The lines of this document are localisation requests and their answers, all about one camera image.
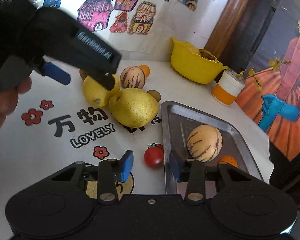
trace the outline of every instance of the metal tray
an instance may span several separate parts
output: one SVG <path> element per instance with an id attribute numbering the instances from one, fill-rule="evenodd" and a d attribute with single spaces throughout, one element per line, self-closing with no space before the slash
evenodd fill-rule
<path id="1" fill-rule="evenodd" d="M 202 124 L 209 124 L 218 128 L 223 141 L 219 155 L 215 159 L 206 162 L 207 166 L 216 166 L 222 156 L 231 155 L 236 159 L 239 169 L 263 181 L 258 166 L 242 135 L 228 122 L 173 101 L 166 101 L 161 104 L 161 116 L 167 194 L 183 194 L 186 188 L 186 183 L 177 183 L 174 180 L 169 167 L 169 154 L 171 150 L 175 150 L 184 160 L 191 158 L 186 140 L 192 130 Z M 211 184 L 206 182 L 206 186 L 210 188 L 210 191 L 212 190 Z M 209 193 L 208 188 L 206 190 L 207 198 L 208 195 L 213 197 L 215 193 Z"/>

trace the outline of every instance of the white table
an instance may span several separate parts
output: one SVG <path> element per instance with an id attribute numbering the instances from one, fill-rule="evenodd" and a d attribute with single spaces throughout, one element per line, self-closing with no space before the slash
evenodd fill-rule
<path id="1" fill-rule="evenodd" d="M 95 146 L 106 146 L 108 158 L 121 158 L 127 149 L 134 152 L 132 173 L 135 179 L 133 193 L 164 194 L 163 168 L 151 169 L 143 163 L 143 153 L 148 144 L 162 144 L 162 124 L 148 124 L 143 131 L 129 133 L 110 114 L 108 119 L 94 121 L 93 125 L 84 123 L 77 116 L 80 109 L 87 111 L 88 105 L 81 92 L 82 80 L 79 70 L 69 65 L 56 63 L 69 72 L 72 82 L 63 86 L 48 77 L 32 73 L 33 87 L 29 93 L 19 98 L 15 112 L 9 116 L 0 129 L 0 240 L 11 236 L 5 219 L 4 207 L 8 199 L 20 190 L 64 168 L 75 161 L 85 161 L 97 165 L 100 160 L 93 156 Z M 226 107 L 211 95 L 215 83 L 199 85 L 180 76 L 170 63 L 146 61 L 122 61 L 118 75 L 127 66 L 146 64 L 151 69 L 143 90 L 157 90 L 161 93 L 161 103 L 176 101 L 224 119 L 236 127 L 245 139 L 264 181 L 269 182 L 273 164 L 269 161 L 268 136 L 237 106 Z M 39 108 L 41 100 L 53 101 L 49 110 Z M 21 115 L 28 109 L 42 110 L 42 121 L 37 125 L 26 126 Z M 48 121 L 60 116 L 70 115 L 75 131 L 69 132 L 64 126 L 61 137 L 55 137 L 56 125 Z M 115 132 L 80 148 L 74 148 L 70 140 L 98 127 L 112 123 Z"/>

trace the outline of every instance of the yellow bowl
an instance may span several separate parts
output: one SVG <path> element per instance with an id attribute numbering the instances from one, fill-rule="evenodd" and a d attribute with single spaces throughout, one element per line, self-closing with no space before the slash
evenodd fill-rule
<path id="1" fill-rule="evenodd" d="M 209 84 L 223 69 L 229 68 L 219 62 L 216 57 L 214 57 L 215 60 L 201 57 L 190 43 L 178 41 L 174 37 L 171 39 L 173 41 L 171 65 L 187 79 L 200 84 Z"/>

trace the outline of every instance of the white and orange cup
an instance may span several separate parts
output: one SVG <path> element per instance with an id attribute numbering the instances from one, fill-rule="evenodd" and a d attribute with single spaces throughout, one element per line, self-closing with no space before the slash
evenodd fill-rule
<path id="1" fill-rule="evenodd" d="M 223 72 L 221 79 L 212 91 L 213 97 L 225 106 L 229 106 L 244 88 L 244 81 L 236 78 L 232 69 Z"/>

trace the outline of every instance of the black chinese character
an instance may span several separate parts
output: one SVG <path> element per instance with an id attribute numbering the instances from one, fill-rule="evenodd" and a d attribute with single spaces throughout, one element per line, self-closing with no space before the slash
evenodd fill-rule
<path id="1" fill-rule="evenodd" d="M 54 134 L 55 137 L 61 137 L 62 132 L 63 132 L 62 127 L 65 125 L 67 125 L 69 127 L 69 130 L 68 130 L 69 132 L 75 131 L 75 127 L 71 121 L 61 122 L 62 120 L 68 119 L 70 117 L 71 116 L 68 114 L 68 115 L 64 115 L 64 116 L 61 116 L 61 117 L 58 117 L 58 118 L 48 121 L 48 124 L 55 123 L 57 125 L 57 130 L 56 130 L 56 133 Z"/>
<path id="2" fill-rule="evenodd" d="M 130 128 L 130 127 L 128 127 L 128 126 L 123 126 L 129 133 L 134 133 L 135 131 L 137 131 L 137 128 Z M 145 127 L 144 126 L 141 126 L 140 128 L 139 128 L 139 130 L 140 131 L 143 131 L 145 129 Z"/>
<path id="3" fill-rule="evenodd" d="M 77 115 L 80 119 L 86 118 L 83 120 L 83 122 L 88 122 L 90 125 L 94 125 L 94 122 L 92 121 L 92 117 L 89 115 L 89 113 L 83 109 L 80 110 L 80 112 L 77 112 Z"/>
<path id="4" fill-rule="evenodd" d="M 154 117 L 154 119 L 151 120 L 151 124 L 155 124 L 155 122 L 160 123 L 160 122 L 162 122 L 162 120 L 156 115 Z"/>
<path id="5" fill-rule="evenodd" d="M 93 108 L 93 107 L 88 107 L 89 114 L 93 114 L 93 120 L 107 120 L 109 117 L 106 115 L 106 113 L 101 109 L 101 108 Z"/>

